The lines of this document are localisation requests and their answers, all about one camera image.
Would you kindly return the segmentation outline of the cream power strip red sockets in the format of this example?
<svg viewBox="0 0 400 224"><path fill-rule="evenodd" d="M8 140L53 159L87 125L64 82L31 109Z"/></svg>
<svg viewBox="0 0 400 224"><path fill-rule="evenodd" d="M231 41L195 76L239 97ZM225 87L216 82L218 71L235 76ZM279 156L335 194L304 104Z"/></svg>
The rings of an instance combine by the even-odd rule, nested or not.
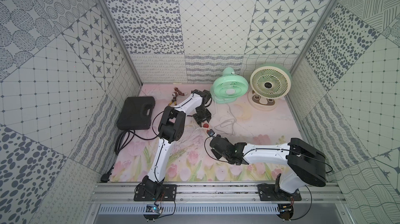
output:
<svg viewBox="0 0 400 224"><path fill-rule="evenodd" d="M212 129L211 126L210 126L208 123L203 123L202 127L203 127L203 129L206 131L206 134L207 134L207 130Z"/></svg>

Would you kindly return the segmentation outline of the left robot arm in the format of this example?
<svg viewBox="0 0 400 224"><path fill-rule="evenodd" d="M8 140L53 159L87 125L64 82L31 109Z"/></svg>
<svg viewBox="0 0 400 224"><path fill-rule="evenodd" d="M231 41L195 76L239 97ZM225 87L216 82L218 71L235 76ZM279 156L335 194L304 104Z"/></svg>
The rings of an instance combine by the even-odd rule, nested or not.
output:
<svg viewBox="0 0 400 224"><path fill-rule="evenodd" d="M158 126L158 149L155 160L148 174L143 178L142 185L147 193L154 198L162 192L162 182L165 178L167 163L175 142L184 133L187 113L195 112L193 119L201 126L211 120L211 112L206 104L212 100L208 90L193 90L190 96L177 106L167 106L163 111Z"/></svg>

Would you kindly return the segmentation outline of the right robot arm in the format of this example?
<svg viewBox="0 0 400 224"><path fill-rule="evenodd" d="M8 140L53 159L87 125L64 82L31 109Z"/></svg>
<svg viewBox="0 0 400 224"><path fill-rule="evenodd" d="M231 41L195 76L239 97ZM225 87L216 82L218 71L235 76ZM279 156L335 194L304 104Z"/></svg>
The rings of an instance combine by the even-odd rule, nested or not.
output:
<svg viewBox="0 0 400 224"><path fill-rule="evenodd" d="M216 159L224 158L230 165L271 163L288 166L289 171L276 178L278 190L287 194L294 194L305 185L326 186L328 164L325 154L299 138L279 145L232 144L219 134L210 138L210 148Z"/></svg>

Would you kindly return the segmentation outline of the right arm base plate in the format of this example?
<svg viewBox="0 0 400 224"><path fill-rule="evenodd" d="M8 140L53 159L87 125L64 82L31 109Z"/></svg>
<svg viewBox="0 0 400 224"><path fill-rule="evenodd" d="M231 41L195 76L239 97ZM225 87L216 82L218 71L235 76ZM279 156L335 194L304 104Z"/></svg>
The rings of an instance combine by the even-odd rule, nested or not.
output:
<svg viewBox="0 0 400 224"><path fill-rule="evenodd" d="M301 201L302 197L299 191L289 194L279 187L272 184L262 183L257 186L258 195L261 201Z"/></svg>

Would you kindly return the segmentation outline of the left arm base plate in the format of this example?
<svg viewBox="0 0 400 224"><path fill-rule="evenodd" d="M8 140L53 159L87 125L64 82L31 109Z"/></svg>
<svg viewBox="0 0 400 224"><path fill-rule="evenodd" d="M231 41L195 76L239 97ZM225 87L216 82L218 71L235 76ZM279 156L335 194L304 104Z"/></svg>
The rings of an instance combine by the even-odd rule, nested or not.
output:
<svg viewBox="0 0 400 224"><path fill-rule="evenodd" d="M166 201L173 202L176 199L177 185L176 184L155 184L145 185L140 183L135 189L134 201Z"/></svg>

